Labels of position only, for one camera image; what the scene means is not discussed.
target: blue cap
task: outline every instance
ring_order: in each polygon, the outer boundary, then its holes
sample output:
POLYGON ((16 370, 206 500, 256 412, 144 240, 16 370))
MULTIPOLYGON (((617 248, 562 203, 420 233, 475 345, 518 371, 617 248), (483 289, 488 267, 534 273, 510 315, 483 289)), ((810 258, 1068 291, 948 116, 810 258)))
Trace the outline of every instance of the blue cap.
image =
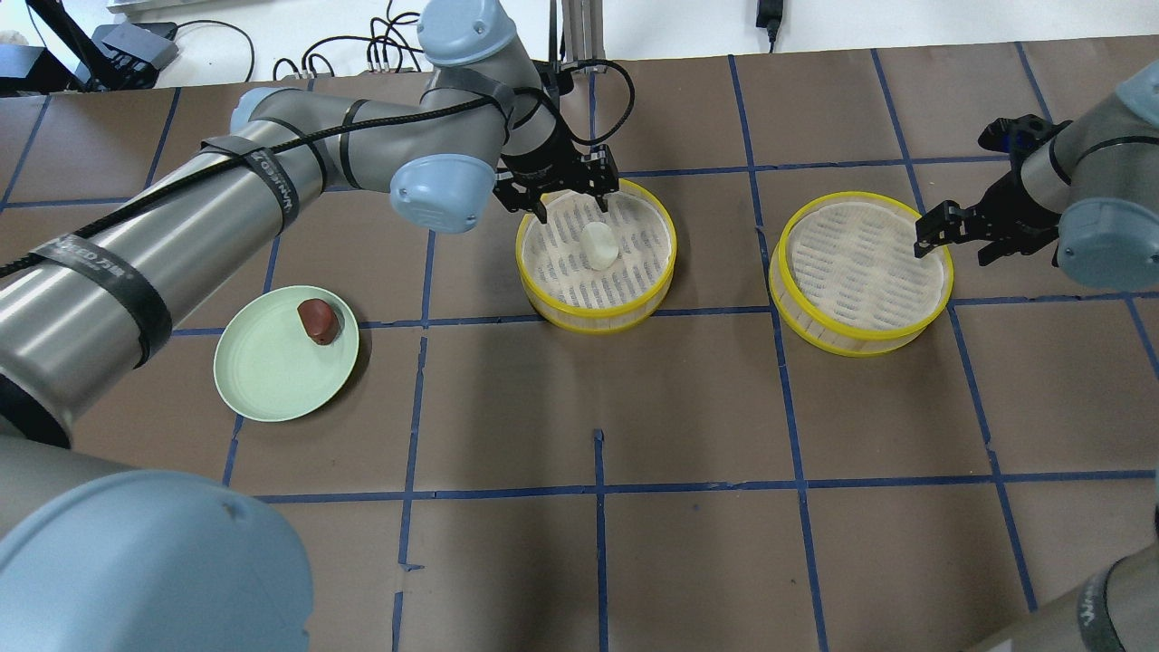
POLYGON ((270 506, 205 478, 125 471, 0 540, 0 650, 306 652, 306 550, 270 506))
POLYGON ((282 86, 253 88, 247 90, 246 94, 238 100, 238 108, 235 108, 233 113, 229 115, 229 133, 234 133, 242 126, 246 126, 246 123, 249 122, 249 118, 254 115, 254 111, 257 110, 257 104, 261 104, 262 100, 283 90, 296 89, 282 86))
POLYGON ((495 188, 491 166, 465 154, 431 154, 399 168, 391 205, 418 226, 442 233, 475 227, 495 188))
POLYGON ((1113 197, 1071 205, 1058 222, 1058 265, 1091 287, 1134 291, 1159 283, 1159 214, 1113 197))
POLYGON ((516 37, 498 0, 431 0, 417 29, 427 60, 444 67, 486 59, 516 37))
POLYGON ((1135 115, 1159 129, 1159 60, 1120 83, 1115 94, 1135 115))

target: brown object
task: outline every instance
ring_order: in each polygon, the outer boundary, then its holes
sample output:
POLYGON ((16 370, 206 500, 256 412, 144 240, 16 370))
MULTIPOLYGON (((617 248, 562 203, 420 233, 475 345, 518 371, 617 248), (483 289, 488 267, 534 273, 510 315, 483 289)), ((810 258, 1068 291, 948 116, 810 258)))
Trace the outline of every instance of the brown object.
POLYGON ((316 344, 326 346, 338 337, 338 315, 322 299, 306 299, 298 303, 298 316, 306 335, 316 344))

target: metal post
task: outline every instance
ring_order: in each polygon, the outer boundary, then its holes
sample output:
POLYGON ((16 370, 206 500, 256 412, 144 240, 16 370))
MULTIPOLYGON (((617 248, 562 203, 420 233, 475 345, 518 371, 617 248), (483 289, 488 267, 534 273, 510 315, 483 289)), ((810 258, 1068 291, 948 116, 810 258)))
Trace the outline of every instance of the metal post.
POLYGON ((604 59, 604 0, 563 0, 566 61, 604 59))

